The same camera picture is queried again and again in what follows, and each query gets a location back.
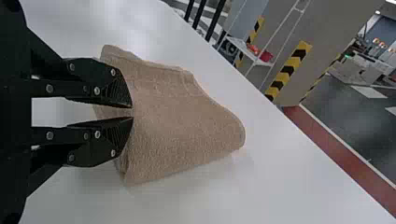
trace beige towel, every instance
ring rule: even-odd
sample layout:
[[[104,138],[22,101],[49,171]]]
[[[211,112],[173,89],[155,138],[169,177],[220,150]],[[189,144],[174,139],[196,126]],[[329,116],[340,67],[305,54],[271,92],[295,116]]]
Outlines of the beige towel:
[[[223,158],[245,143],[245,129],[210,99],[192,73],[140,60],[104,46],[100,60],[118,67],[134,108],[94,107],[99,119],[134,117],[134,130],[118,167],[129,185],[165,177]]]

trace shelf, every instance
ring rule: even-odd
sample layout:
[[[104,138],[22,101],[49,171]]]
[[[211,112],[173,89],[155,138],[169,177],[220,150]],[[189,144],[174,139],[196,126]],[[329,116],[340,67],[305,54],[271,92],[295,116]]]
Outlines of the shelf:
[[[234,37],[230,37],[230,36],[227,36],[226,38],[231,43],[233,43],[239,50],[241,50],[246,56],[248,56],[249,59],[255,63],[254,65],[267,66],[267,67],[274,66],[273,63],[266,63],[266,62],[263,62],[260,59],[257,60],[258,58],[248,49],[245,41],[243,41],[242,39],[238,39],[238,38],[234,38]]]

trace gray floor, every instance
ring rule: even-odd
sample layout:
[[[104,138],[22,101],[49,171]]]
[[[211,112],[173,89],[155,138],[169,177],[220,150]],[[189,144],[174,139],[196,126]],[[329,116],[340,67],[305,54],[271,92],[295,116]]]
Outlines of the gray floor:
[[[326,76],[303,105],[396,183],[396,90],[356,88]]]

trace floor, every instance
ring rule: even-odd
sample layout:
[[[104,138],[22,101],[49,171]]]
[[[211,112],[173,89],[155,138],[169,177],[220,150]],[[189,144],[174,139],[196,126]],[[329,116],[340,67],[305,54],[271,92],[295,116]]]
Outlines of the floor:
[[[396,90],[325,76],[301,105],[283,111],[396,217]]]
[[[182,18],[184,18],[187,5],[190,2],[189,0],[162,0],[166,4],[168,4],[170,7],[174,9],[174,11]],[[194,5],[192,8],[191,16],[190,16],[190,24],[192,24],[195,14],[198,10],[199,3],[201,2],[200,0],[195,0]],[[198,34],[205,36],[206,32],[209,28],[210,22],[212,22],[212,18],[214,16],[214,13],[216,11],[216,8],[218,6],[219,0],[207,0],[204,13],[200,19],[200,22],[198,23],[198,28],[197,32]],[[226,5],[224,6],[224,9],[222,10],[218,24],[215,27],[215,31],[213,32],[212,38],[209,41],[211,45],[216,44],[216,40],[219,38],[219,34],[221,32],[221,27],[222,24],[225,22],[228,16],[228,12],[230,10],[230,2],[227,1]]]

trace red object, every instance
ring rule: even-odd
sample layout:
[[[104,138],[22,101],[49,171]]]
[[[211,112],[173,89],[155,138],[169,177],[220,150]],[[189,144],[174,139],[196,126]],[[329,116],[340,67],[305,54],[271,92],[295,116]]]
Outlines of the red object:
[[[267,50],[265,50],[262,53],[262,56],[260,57],[260,59],[265,62],[268,63],[269,61],[271,61],[271,59],[274,58],[274,55],[272,55],[272,53],[268,52]]]
[[[256,56],[259,55],[259,53],[260,53],[259,48],[257,48],[254,45],[248,44],[248,43],[247,43],[247,49],[250,50]]]

